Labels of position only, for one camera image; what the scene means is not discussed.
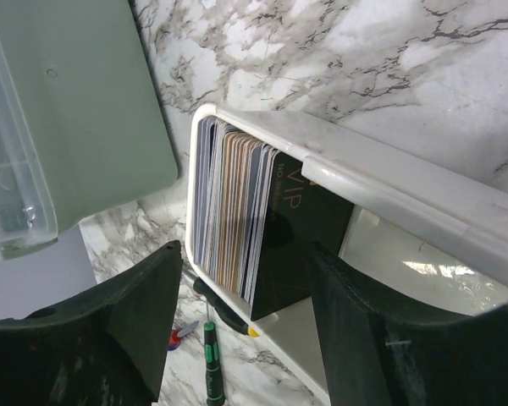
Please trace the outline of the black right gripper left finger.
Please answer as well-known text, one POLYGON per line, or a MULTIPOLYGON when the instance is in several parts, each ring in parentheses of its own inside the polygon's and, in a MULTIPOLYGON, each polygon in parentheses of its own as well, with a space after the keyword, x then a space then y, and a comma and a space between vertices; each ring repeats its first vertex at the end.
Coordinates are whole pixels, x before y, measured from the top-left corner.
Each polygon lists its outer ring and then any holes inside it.
POLYGON ((93 288, 0 320, 0 405, 157 402, 182 266, 170 241, 93 288))

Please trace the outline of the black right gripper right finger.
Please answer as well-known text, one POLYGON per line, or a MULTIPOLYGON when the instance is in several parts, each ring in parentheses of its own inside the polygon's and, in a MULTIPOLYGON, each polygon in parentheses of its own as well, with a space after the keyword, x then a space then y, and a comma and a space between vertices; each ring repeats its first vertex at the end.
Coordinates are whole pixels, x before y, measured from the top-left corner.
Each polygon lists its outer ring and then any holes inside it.
POLYGON ((317 243, 308 271, 333 405, 508 405, 508 303, 442 310, 317 243))

